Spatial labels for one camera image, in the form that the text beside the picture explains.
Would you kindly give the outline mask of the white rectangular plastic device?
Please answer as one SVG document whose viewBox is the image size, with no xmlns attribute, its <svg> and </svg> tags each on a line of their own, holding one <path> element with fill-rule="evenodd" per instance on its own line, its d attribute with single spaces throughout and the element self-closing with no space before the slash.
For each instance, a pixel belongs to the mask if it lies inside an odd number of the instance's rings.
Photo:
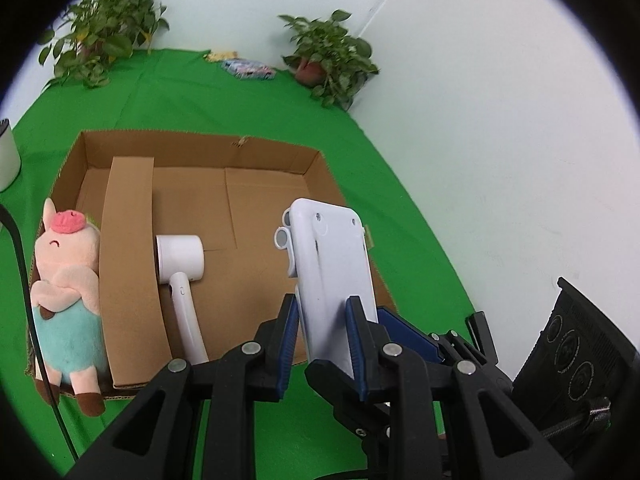
<svg viewBox="0 0 640 480">
<path fill-rule="evenodd" d="M 330 361 L 352 377 L 345 304 L 360 298 L 366 318 L 378 319 L 364 229 L 356 211 L 298 198 L 283 213 L 274 244 L 288 253 L 307 360 Z"/>
</svg>

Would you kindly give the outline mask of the white handheld hair dryer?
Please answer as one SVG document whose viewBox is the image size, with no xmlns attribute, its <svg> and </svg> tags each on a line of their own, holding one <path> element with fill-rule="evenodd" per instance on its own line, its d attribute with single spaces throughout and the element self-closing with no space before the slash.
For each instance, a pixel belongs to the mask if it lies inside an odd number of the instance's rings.
<svg viewBox="0 0 640 480">
<path fill-rule="evenodd" d="M 192 365 L 208 361 L 198 324 L 191 284 L 201 281 L 205 270 L 204 247 L 197 235 L 157 235 L 157 275 L 167 285 L 186 360 Z"/>
</svg>

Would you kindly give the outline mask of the pig plush toy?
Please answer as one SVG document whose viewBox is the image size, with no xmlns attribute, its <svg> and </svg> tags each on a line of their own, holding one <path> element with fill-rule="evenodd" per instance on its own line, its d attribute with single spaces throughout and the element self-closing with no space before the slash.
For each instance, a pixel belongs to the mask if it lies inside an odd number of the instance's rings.
<svg viewBox="0 0 640 480">
<path fill-rule="evenodd" d="M 52 406 L 70 387 L 81 413 L 105 411 L 108 377 L 99 300 L 100 231 L 80 211 L 43 203 L 42 232 L 35 241 L 38 278 L 30 288 L 41 356 L 34 361 L 35 386 Z"/>
</svg>

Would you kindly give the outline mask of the black clamp on table edge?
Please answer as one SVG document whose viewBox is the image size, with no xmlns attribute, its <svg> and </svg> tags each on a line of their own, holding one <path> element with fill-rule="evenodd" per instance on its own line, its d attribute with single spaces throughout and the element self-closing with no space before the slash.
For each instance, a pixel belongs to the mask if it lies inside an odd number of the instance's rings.
<svg viewBox="0 0 640 480">
<path fill-rule="evenodd" d="M 492 339 L 490 328 L 484 311 L 477 311 L 465 319 L 474 347 L 491 364 L 499 363 L 494 340 Z"/>
</svg>

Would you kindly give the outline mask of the black panel with dials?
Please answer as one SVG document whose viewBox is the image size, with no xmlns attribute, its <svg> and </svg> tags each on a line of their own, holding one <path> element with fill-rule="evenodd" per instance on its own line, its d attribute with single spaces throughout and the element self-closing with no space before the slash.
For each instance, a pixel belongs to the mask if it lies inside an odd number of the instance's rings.
<svg viewBox="0 0 640 480">
<path fill-rule="evenodd" d="M 639 378 L 639 352 L 623 332 L 565 278 L 532 352 L 513 382 L 512 400 L 540 430 L 587 414 L 607 400 L 613 420 Z"/>
</svg>

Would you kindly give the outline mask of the long cardboard divider box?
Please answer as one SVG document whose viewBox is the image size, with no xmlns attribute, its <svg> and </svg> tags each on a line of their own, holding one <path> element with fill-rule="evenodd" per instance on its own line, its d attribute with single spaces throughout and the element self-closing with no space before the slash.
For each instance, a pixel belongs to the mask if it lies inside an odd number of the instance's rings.
<svg viewBox="0 0 640 480">
<path fill-rule="evenodd" d="M 154 160 L 115 157 L 101 222 L 100 308 L 116 389 L 149 382 L 171 359 L 155 272 Z"/>
</svg>

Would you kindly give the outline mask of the large shallow cardboard box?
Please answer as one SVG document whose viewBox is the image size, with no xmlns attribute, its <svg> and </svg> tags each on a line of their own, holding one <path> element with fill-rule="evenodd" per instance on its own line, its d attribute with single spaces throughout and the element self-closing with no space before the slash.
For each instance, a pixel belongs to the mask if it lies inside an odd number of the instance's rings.
<svg viewBox="0 0 640 480">
<path fill-rule="evenodd" d="M 154 245 L 157 235 L 197 235 L 202 241 L 204 276 L 191 284 L 191 292 L 209 361 L 248 341 L 260 323 L 276 316 L 285 295 L 296 298 L 288 253 L 273 240 L 294 200 L 349 208 L 326 160 L 313 148 L 201 133 L 84 132 L 47 198 L 58 211 L 82 212 L 99 229 L 100 248 L 104 197 L 115 157 L 154 160 Z M 158 283 L 156 246 L 154 254 Z M 378 308 L 390 301 L 390 294 L 370 257 L 369 262 Z M 170 360 L 186 359 L 169 287 L 158 283 L 158 294 Z M 310 362 L 300 317 L 297 333 L 302 339 L 295 345 L 294 359 Z M 108 362 L 103 399 L 134 389 L 114 387 Z"/>
</svg>

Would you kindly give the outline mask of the right potted green plant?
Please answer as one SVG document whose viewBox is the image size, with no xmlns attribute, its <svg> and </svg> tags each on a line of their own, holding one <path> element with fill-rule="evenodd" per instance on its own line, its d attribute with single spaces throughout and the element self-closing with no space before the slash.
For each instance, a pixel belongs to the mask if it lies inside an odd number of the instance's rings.
<svg viewBox="0 0 640 480">
<path fill-rule="evenodd" d="M 357 93 L 380 73 L 372 61 L 371 45 L 352 36 L 345 26 L 351 16 L 343 9 L 334 10 L 326 20 L 278 15 L 295 44 L 295 50 L 283 55 L 282 61 L 323 107 L 349 110 Z"/>
</svg>

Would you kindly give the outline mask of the potted green plant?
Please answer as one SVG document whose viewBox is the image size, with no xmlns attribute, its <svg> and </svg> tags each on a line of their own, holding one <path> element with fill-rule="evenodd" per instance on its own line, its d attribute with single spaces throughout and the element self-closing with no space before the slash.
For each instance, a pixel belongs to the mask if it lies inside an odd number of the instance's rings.
<svg viewBox="0 0 640 480">
<path fill-rule="evenodd" d="M 38 63 L 52 62 L 52 77 L 44 86 L 69 81 L 88 89 L 106 86 L 116 62 L 151 50 L 155 35 L 170 29 L 166 10 L 157 0 L 72 0 L 60 22 L 38 40 Z"/>
<path fill-rule="evenodd" d="M 351 16 L 343 9 L 334 10 L 326 20 L 278 15 L 295 44 L 295 50 L 283 55 L 282 61 L 323 107 L 349 110 L 357 93 L 380 73 L 372 61 L 371 45 L 352 36 L 345 26 Z"/>
</svg>

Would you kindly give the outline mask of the green table cloth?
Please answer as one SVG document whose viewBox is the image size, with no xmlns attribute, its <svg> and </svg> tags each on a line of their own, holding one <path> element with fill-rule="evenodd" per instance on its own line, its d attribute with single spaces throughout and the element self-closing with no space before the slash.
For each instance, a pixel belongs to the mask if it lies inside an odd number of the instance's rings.
<svg viewBox="0 0 640 480">
<path fill-rule="evenodd" d="M 119 62 L 111 82 L 54 87 L 14 128 L 22 172 L 1 193 L 32 253 L 42 203 L 84 130 L 160 129 L 252 136 L 322 151 L 349 207 L 368 226 L 371 256 L 400 314 L 421 330 L 467 335 L 471 301 L 390 167 L 357 123 L 323 108 L 292 77 L 241 80 L 198 52 L 160 50 Z M 26 318 L 14 250 L 1 232 L 1 385 L 42 456 L 59 474 L 73 465 L 51 409 L 25 375 Z M 313 479 L 363 468 L 360 441 L 308 387 L 302 366 L 278 404 L 256 406 L 257 479 Z"/>
</svg>

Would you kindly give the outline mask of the small colourful packet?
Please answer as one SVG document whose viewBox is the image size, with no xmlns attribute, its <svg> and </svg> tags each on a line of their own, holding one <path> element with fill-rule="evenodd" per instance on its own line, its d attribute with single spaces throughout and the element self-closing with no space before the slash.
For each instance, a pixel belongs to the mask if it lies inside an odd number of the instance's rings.
<svg viewBox="0 0 640 480">
<path fill-rule="evenodd" d="M 221 67 L 229 74 L 240 79 L 273 79 L 276 71 L 262 63 L 245 58 L 232 58 L 221 62 Z"/>
</svg>

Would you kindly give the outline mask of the yellow paper item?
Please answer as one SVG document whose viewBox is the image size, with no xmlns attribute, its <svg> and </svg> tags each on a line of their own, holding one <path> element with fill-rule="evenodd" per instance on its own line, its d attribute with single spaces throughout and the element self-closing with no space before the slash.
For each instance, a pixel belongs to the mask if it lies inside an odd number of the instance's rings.
<svg viewBox="0 0 640 480">
<path fill-rule="evenodd" d="M 234 60 L 238 57 L 236 51 L 209 51 L 204 54 L 204 60 L 207 63 L 218 63 L 224 61 Z"/>
</svg>

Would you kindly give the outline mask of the white mug black lid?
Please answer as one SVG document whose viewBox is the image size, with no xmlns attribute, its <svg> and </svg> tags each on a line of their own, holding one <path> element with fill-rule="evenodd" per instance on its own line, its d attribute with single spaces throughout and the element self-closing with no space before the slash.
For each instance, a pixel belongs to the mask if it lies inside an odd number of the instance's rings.
<svg viewBox="0 0 640 480">
<path fill-rule="evenodd" d="M 21 170 L 21 157 L 18 152 L 13 130 L 8 118 L 3 118 L 0 127 L 0 191 L 6 190 Z"/>
</svg>

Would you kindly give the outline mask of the left potted green plant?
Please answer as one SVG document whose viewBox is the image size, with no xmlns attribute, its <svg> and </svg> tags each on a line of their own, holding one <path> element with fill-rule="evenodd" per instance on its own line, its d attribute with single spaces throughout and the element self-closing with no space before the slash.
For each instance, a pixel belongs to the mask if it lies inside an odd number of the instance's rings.
<svg viewBox="0 0 640 480">
<path fill-rule="evenodd" d="M 44 86 L 69 81 L 88 89 L 106 86 L 116 62 L 151 50 L 155 35 L 170 29 L 166 10 L 157 0 L 72 0 L 60 22 L 38 40 L 38 63 L 52 62 L 52 77 Z"/>
</svg>

